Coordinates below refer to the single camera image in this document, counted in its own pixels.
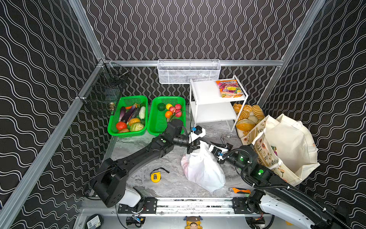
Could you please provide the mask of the cream canvas tote bag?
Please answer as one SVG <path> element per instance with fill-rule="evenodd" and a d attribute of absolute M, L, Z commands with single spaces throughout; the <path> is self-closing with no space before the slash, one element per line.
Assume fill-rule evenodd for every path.
<path fill-rule="evenodd" d="M 271 169 L 292 186 L 300 184 L 320 164 L 310 131 L 300 121 L 281 114 L 270 115 L 251 131 L 237 130 L 243 145 L 254 144 L 258 163 Z"/>

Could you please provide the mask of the white plastic grocery bag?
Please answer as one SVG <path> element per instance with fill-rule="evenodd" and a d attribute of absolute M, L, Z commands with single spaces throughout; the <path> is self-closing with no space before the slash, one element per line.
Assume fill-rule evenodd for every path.
<path fill-rule="evenodd" d="M 203 189 L 214 192 L 224 187 L 225 174 L 209 151 L 209 145 L 200 141 L 200 148 L 183 156 L 181 166 L 186 178 Z"/>

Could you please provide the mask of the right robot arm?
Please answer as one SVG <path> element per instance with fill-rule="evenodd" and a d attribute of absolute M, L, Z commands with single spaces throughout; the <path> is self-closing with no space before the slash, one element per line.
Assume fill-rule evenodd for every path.
<path fill-rule="evenodd" d="M 348 229 L 345 214 L 296 189 L 269 168 L 258 164 L 254 145 L 215 153 L 219 163 L 240 170 L 242 180 L 253 188 L 246 199 L 251 213 L 267 213 L 301 229 Z"/>

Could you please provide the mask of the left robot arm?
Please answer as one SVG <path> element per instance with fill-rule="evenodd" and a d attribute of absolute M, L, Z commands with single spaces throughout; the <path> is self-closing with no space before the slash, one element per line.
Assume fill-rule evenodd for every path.
<path fill-rule="evenodd" d="M 126 182 L 135 171 L 170 153 L 175 146 L 186 147 L 187 152 L 196 150 L 205 136 L 205 130 L 194 127 L 191 132 L 181 134 L 184 129 L 183 121 L 174 119 L 159 136 L 152 139 L 143 149 L 122 159 L 106 159 L 97 174 L 91 178 L 90 185 L 106 207 L 115 206 L 123 199 L 126 191 Z"/>

